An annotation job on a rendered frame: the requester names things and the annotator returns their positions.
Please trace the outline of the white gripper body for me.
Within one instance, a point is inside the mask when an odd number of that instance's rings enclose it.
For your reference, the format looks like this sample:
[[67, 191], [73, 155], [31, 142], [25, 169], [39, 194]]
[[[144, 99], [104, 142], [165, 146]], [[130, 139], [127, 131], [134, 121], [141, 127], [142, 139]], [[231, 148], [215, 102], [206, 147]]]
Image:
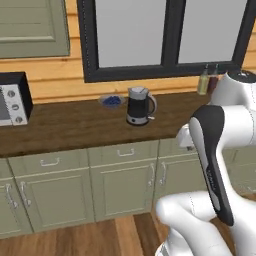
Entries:
[[185, 124], [180, 128], [180, 130], [178, 131], [178, 134], [176, 136], [176, 139], [178, 140], [179, 146], [182, 148], [193, 148], [194, 147], [194, 143], [193, 143], [192, 137], [190, 135], [188, 124]]

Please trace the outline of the black and silver electric kettle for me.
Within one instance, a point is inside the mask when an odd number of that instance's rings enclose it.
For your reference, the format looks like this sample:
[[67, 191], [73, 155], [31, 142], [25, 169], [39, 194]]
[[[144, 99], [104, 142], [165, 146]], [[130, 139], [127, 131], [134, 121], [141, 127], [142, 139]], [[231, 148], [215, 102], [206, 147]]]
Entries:
[[153, 114], [156, 110], [157, 101], [148, 88], [139, 86], [128, 89], [126, 121], [130, 125], [146, 125], [150, 120], [154, 120]]

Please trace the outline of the narrow green drawer front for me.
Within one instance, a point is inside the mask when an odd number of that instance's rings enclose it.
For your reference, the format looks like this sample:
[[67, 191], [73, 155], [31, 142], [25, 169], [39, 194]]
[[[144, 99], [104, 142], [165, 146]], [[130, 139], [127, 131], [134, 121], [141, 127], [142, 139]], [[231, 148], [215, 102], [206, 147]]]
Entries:
[[5, 158], [0, 158], [0, 181], [13, 179], [13, 173]]
[[161, 139], [159, 141], [159, 156], [180, 156], [187, 154], [195, 154], [194, 148], [182, 148], [179, 146], [178, 141], [175, 138]]

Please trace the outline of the yellow-green bottle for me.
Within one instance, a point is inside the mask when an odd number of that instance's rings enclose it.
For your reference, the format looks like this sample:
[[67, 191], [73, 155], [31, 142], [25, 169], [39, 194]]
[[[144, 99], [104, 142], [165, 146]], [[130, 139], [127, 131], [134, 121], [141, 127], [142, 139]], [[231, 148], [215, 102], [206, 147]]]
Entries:
[[208, 66], [205, 66], [203, 73], [199, 77], [197, 93], [199, 95], [205, 95], [207, 93], [209, 82]]

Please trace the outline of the dark red bottle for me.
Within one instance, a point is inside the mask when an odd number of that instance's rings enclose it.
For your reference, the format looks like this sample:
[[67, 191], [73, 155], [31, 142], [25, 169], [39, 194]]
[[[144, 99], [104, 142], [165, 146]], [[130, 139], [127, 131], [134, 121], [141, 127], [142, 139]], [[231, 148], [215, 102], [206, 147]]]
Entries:
[[210, 76], [209, 84], [208, 84], [208, 93], [211, 94], [216, 88], [217, 82], [219, 80], [218, 74], [218, 65], [216, 65], [213, 74]]

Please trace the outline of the wide green drawer front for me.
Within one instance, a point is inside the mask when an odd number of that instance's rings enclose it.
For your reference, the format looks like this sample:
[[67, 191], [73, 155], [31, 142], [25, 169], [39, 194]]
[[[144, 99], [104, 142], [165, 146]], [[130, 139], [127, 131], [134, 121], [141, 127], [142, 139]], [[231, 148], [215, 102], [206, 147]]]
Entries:
[[[52, 162], [57, 157], [60, 158], [60, 163], [56, 166], [40, 165], [41, 159]], [[15, 176], [25, 176], [87, 167], [88, 155], [86, 149], [77, 149], [10, 157], [8, 161]]]
[[[158, 155], [158, 140], [101, 146], [88, 149], [88, 157], [91, 166], [117, 164], [156, 158]], [[123, 154], [134, 148], [135, 154], [128, 157], [119, 157], [117, 150]]]

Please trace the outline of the bowl of blue berries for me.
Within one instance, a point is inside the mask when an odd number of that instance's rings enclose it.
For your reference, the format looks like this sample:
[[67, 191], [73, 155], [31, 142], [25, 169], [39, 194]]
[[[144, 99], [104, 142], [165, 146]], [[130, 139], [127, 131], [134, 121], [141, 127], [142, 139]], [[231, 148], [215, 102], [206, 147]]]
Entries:
[[110, 94], [103, 95], [98, 99], [99, 103], [107, 108], [118, 108], [125, 103], [125, 98], [120, 95]]

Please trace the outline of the black framed window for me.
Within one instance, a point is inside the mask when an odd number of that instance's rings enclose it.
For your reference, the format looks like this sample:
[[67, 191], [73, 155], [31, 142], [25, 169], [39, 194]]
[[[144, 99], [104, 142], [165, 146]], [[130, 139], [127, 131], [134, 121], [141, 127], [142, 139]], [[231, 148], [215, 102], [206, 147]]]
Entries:
[[77, 0], [84, 81], [242, 67], [256, 0]]

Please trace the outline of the black and silver toaster oven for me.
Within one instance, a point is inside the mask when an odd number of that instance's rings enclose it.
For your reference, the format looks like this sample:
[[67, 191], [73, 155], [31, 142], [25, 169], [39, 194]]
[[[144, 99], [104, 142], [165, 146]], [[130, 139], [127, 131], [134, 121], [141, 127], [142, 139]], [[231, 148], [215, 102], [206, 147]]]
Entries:
[[33, 101], [25, 72], [0, 72], [0, 126], [27, 125]]

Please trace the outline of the green wall cupboard door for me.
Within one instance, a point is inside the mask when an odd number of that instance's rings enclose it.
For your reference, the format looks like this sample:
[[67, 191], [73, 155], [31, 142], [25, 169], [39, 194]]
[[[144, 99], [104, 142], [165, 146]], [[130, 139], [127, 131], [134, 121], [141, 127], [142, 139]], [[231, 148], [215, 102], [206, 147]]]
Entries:
[[65, 0], [0, 0], [0, 59], [69, 54]]

